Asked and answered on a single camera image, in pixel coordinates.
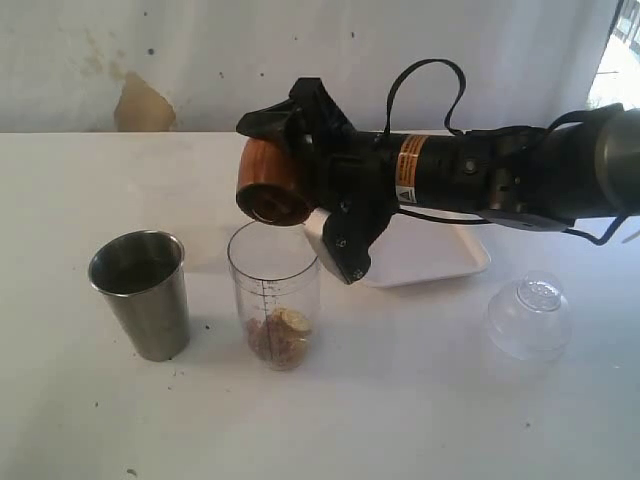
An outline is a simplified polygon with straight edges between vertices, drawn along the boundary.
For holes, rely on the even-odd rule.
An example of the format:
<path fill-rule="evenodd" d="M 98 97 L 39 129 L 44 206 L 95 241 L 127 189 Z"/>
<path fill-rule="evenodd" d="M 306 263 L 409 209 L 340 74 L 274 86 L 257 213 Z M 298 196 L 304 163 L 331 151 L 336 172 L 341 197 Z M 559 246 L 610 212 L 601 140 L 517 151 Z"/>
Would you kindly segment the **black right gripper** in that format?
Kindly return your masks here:
<path fill-rule="evenodd" d="M 323 240 L 348 285 L 353 284 L 368 272 L 369 249 L 397 211 L 389 155 L 375 134 L 355 129 L 322 81 L 312 77 L 296 80 L 289 99 L 245 113 L 236 132 L 285 140 L 294 116 L 301 131 L 295 159 L 308 174 L 313 210 L 330 213 Z"/>

